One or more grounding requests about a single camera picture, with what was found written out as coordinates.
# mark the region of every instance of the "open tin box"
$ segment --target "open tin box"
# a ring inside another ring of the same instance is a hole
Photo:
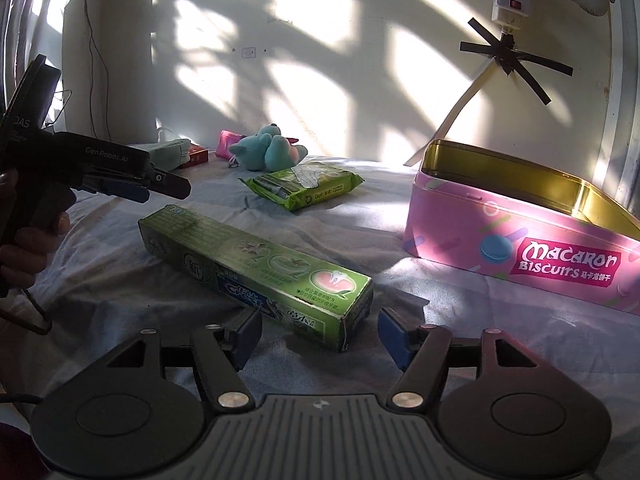
[[[413,256],[640,314],[640,221],[576,176],[434,140],[412,190]]]

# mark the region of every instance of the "green toothpaste box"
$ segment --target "green toothpaste box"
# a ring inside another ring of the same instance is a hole
[[[371,310],[369,276],[287,249],[177,205],[138,222],[146,250],[335,351]]]

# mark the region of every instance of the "wet wipes pack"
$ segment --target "wet wipes pack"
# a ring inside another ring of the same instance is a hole
[[[364,182],[351,171],[322,162],[306,162],[241,181],[255,194],[296,211],[348,193]]]
[[[146,250],[210,290],[344,351],[371,310],[369,276],[177,205],[138,222]]]

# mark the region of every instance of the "stuffed bear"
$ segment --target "stuffed bear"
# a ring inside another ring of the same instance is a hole
[[[273,123],[229,146],[229,152],[242,168],[269,172],[293,168],[308,154],[304,146],[293,146]]]

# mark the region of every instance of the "finger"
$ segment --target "finger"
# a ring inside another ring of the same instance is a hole
[[[0,262],[29,274],[37,274],[47,268],[47,257],[44,254],[34,254],[13,245],[0,247]]]
[[[58,236],[65,236],[71,229],[71,220],[67,212],[60,213],[53,221],[51,230]]]
[[[8,198],[15,193],[18,183],[18,171],[11,169],[0,174],[0,198]]]
[[[11,269],[7,266],[0,267],[0,274],[4,276],[10,286],[16,286],[18,288],[29,288],[36,282],[36,277],[21,272],[20,270]]]
[[[54,253],[60,244],[58,235],[36,229],[23,227],[18,229],[14,238],[15,245],[33,254]]]

